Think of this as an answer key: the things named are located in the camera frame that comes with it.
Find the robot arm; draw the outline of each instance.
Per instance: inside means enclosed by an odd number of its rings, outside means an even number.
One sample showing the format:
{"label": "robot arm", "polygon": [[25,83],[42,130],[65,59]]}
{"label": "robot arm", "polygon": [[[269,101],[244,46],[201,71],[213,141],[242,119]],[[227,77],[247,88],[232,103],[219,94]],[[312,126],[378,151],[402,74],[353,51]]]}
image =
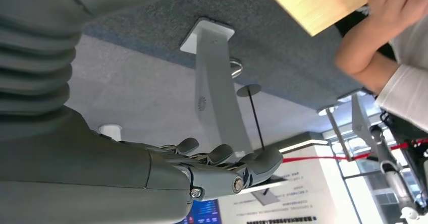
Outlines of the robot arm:
{"label": "robot arm", "polygon": [[0,0],[2,223],[172,223],[278,168],[277,151],[217,165],[227,154],[115,142],[63,106],[84,24],[152,1]]}

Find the window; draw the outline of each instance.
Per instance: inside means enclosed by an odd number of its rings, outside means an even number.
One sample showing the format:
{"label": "window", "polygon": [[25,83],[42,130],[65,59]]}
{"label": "window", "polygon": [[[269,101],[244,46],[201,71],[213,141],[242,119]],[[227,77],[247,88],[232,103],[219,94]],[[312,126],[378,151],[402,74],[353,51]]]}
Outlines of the window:
{"label": "window", "polygon": [[[396,145],[390,130],[385,129],[384,136],[388,145]],[[345,139],[345,144],[353,156],[371,151],[366,143],[355,135]],[[342,146],[337,141],[332,142],[332,149],[337,156],[345,155]],[[392,154],[402,166],[407,166],[407,161],[400,149],[393,150]],[[400,222],[401,210],[398,200],[389,187],[385,176],[380,172],[378,162],[366,159],[352,162],[340,160],[339,166],[362,223],[390,224]],[[402,175],[413,196],[417,201],[420,201],[418,199],[418,197],[420,198],[420,189],[410,169],[405,168]]]}

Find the round disc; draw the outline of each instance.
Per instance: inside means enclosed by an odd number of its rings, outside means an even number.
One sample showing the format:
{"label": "round disc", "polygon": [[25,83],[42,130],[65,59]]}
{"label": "round disc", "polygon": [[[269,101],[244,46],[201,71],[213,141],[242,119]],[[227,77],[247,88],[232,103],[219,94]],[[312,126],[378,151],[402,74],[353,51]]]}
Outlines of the round disc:
{"label": "round disc", "polygon": [[261,86],[258,84],[250,84],[250,85],[244,86],[236,92],[236,95],[238,95],[239,97],[249,97],[250,94],[248,94],[248,91],[251,94],[251,96],[253,96],[261,91]]}

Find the metal screw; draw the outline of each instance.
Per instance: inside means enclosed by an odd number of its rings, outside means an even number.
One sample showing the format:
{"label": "metal screw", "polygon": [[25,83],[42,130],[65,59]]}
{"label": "metal screw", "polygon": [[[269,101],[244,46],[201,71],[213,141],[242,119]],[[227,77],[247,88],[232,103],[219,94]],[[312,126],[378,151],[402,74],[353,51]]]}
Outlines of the metal screw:
{"label": "metal screw", "polygon": [[202,195],[201,189],[194,188],[190,191],[190,196],[192,196],[193,198],[199,198],[201,195]]}
{"label": "metal screw", "polygon": [[235,193],[239,193],[241,192],[241,190],[244,188],[244,180],[242,179],[241,176],[237,176],[234,180],[233,180],[233,192]]}

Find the white wall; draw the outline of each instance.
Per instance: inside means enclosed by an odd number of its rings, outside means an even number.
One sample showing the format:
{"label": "white wall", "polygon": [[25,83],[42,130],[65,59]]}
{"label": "white wall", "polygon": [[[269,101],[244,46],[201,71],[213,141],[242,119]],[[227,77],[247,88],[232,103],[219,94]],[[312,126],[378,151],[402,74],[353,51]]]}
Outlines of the white wall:
{"label": "white wall", "polygon": [[[326,146],[312,146],[288,153],[284,157],[316,156],[319,152],[325,154],[325,150],[320,148],[329,149]],[[323,167],[329,167],[331,171],[325,173],[326,169]],[[280,202],[262,206],[252,194],[222,197],[219,199],[222,222],[240,224],[310,216],[316,218],[311,223],[358,223],[334,160],[285,163],[276,171],[276,175],[289,180],[285,185],[271,189]],[[337,183],[332,185],[326,177],[333,178]]]}

